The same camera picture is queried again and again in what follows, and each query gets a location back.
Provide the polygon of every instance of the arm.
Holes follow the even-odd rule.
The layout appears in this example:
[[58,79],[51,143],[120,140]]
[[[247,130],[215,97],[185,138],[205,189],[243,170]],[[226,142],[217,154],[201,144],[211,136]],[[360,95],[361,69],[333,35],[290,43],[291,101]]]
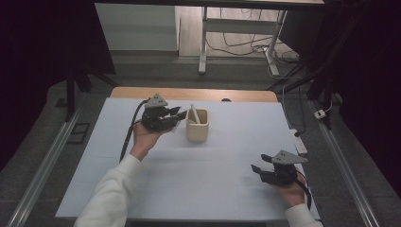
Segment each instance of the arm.
[[134,126],[134,144],[129,155],[110,169],[97,184],[89,203],[80,213],[74,226],[124,226],[135,187],[142,168],[141,161],[167,131],[150,132],[141,123]]
[[[305,184],[305,179],[298,173],[298,180]],[[296,183],[288,186],[272,185],[277,189],[288,206],[286,217],[291,227],[323,227],[315,220],[305,204],[305,192]]]

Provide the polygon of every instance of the white marker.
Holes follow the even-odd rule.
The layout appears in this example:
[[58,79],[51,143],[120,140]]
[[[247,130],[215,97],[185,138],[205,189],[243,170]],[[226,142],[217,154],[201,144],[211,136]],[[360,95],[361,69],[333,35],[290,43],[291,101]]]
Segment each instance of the white marker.
[[194,113],[195,120],[197,121],[197,124],[200,124],[201,123],[200,122],[200,118],[198,117],[197,109],[195,109],[194,104],[191,104],[191,109],[192,109],[192,112]]

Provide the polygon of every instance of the gray plastic part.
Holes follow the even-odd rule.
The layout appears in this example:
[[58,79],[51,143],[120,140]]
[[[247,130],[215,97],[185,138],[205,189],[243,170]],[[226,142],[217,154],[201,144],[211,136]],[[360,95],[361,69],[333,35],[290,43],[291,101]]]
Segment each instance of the gray plastic part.
[[163,107],[166,105],[168,105],[168,103],[159,94],[155,94],[153,98],[145,104],[145,108]]
[[292,165],[292,164],[305,163],[305,162],[307,162],[307,159],[300,157],[298,155],[295,155],[293,153],[290,153],[288,151],[280,150],[280,152],[278,152],[276,154],[276,156],[271,158],[271,161],[273,163],[281,164],[281,165]]

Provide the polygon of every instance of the metal desk leg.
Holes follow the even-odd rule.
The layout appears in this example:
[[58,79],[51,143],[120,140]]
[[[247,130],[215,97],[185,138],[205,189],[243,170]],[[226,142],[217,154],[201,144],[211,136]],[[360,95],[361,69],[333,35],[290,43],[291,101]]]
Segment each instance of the metal desk leg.
[[206,28],[207,28],[207,7],[202,8],[202,29],[200,46],[200,68],[199,74],[206,73]]
[[274,77],[277,77],[280,74],[278,73],[277,66],[276,66],[276,64],[274,62],[272,53],[273,53],[273,50],[274,50],[274,46],[275,46],[275,44],[277,42],[278,35],[280,34],[281,26],[283,25],[283,21],[284,21],[284,17],[286,16],[286,13],[287,13],[286,11],[282,11],[282,13],[280,13],[280,15],[278,17],[277,24],[276,24],[276,28],[274,30],[273,36],[271,37],[269,49],[267,51],[265,51],[265,56],[268,59],[269,68],[271,70],[271,74]]

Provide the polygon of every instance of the beige cup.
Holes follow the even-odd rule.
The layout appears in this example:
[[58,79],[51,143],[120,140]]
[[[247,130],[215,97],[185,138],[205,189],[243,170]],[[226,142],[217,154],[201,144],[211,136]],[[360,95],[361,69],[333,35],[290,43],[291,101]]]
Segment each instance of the beige cup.
[[203,142],[209,132],[209,112],[204,109],[196,109],[200,124],[197,124],[191,109],[186,112],[186,138],[192,142]]

